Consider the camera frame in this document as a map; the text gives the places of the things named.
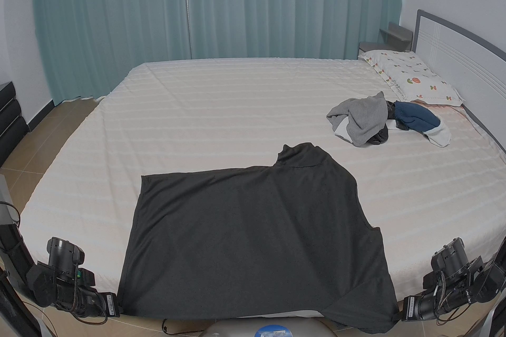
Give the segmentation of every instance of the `gray headboard frame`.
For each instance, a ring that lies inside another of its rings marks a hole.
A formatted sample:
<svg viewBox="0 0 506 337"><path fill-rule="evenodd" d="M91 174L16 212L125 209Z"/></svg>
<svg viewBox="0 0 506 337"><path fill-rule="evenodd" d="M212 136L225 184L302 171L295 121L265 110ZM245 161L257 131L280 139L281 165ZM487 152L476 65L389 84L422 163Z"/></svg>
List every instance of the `gray headboard frame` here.
<svg viewBox="0 0 506 337"><path fill-rule="evenodd" d="M434 14L430 14L429 12L425 12L423 10L418 10L418 13L416 14L416 26L415 26L415 32L414 32L414 39L413 39L413 52L416 52L416 46L418 43L419 38L419 30L420 30L420 20L421 18L427 18L432 21L434 21L437 24L440 24L442 26L445 26L449 28L452 31L455 31L459 33L460 35L469 38L471 41L483 46L485 49L489 50L494 55L501 58L503 61L506 62L506 52L504 52L502 49L499 49L497 46L491 44L487 40L477 36L476 34L473 34L471 31L466 30L465 28L462 28L461 26L458 26L457 24L453 24L450 21L447 21L441 17L435 16ZM496 137L487 129L487 127L470 111L465 105L463 105L466 112L469 114L469 116L480 126L482 127L495 141L496 143L503 149L503 151L506 152L506 145L502 145Z"/></svg>

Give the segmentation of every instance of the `pillowcase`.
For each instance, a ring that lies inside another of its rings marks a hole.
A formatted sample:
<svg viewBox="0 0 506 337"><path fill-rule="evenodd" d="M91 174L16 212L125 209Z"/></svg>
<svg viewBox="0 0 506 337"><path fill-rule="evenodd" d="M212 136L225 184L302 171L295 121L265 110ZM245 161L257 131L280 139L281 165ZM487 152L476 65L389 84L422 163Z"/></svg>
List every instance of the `pillowcase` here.
<svg viewBox="0 0 506 337"><path fill-rule="evenodd" d="M461 106L457 90L411 51L370 50L359 55L376 70L401 101Z"/></svg>

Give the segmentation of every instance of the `white label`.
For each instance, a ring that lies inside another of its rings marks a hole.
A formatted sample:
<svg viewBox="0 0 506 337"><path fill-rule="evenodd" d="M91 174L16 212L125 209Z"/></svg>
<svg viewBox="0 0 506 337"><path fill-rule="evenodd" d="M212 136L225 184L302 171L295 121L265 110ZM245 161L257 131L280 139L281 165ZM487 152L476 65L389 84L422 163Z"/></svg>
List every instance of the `white label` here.
<svg viewBox="0 0 506 337"><path fill-rule="evenodd" d="M107 295L107 306L109 306L109 315L114 316L114 305L112 304L111 295Z"/></svg>
<svg viewBox="0 0 506 337"><path fill-rule="evenodd" d="M414 309L414 296L410 296L408 317L413 317L413 309Z"/></svg>

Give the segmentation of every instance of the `sticker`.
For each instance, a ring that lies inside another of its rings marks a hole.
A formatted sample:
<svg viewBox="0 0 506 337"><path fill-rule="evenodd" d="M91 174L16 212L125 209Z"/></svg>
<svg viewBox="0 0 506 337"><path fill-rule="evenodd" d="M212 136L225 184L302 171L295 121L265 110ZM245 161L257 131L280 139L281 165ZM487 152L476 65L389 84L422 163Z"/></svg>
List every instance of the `sticker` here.
<svg viewBox="0 0 506 337"><path fill-rule="evenodd" d="M414 309L414 296L410 296L408 317L413 317L413 309Z"/></svg>
<svg viewBox="0 0 506 337"><path fill-rule="evenodd" d="M255 337L294 337L290 330L283 326L270 324L258 330Z"/></svg>
<svg viewBox="0 0 506 337"><path fill-rule="evenodd" d="M109 306L109 315L114 316L114 305L112 304L111 295L107 295L107 306Z"/></svg>

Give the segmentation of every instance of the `tile floor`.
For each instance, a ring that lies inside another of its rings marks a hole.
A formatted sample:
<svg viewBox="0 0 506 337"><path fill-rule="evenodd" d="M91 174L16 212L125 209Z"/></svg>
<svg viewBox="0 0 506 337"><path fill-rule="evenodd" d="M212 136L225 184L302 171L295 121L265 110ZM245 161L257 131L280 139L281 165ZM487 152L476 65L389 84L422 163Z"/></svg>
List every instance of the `tile floor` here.
<svg viewBox="0 0 506 337"><path fill-rule="evenodd" d="M68 137L97 105L98 102L92 99L60 104L42 120L33 132L23 138L5 161L0 168L0 174L5 176L14 205L20 211L30 199L37 183ZM389 333L383 335L389 337L437 337L439 335L457 337L464 334L491 306L491 303L474 304L465 315L441 327L436 326L435 321L398 323ZM30 310L36 317L42 316L36 309L30 307ZM43 311L53 322L59 337L161 337L164 335L160 330L161 321L157 319L121 316L118 319L111 319L103 326L88 326L79 323L70 314L54 308L45 308ZM44 320L46 324L49 324L47 319L44 318ZM340 337L370 335L356 329L337 330L335 326L330 323L329 325ZM199 334L179 335L195 337ZM1 318L0 335L3 337L15 336Z"/></svg>

